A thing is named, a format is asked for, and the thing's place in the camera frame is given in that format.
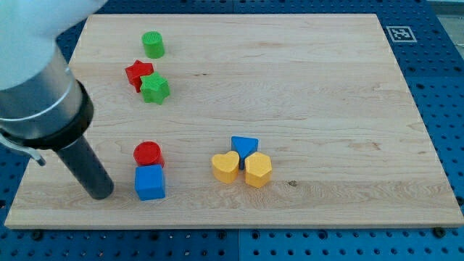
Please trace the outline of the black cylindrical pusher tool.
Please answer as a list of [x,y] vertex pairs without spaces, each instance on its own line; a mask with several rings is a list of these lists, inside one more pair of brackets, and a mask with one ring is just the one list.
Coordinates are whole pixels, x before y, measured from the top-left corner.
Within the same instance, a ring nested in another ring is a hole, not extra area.
[[114,183],[84,136],[56,153],[91,198],[112,194]]

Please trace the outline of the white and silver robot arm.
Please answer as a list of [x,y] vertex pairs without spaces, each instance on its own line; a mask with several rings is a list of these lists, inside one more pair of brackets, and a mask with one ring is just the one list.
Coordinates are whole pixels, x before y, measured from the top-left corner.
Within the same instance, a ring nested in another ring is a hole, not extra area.
[[84,137],[94,106],[57,37],[105,3],[1,2],[1,144],[41,166],[40,152],[54,151],[94,199],[107,198],[114,183]]

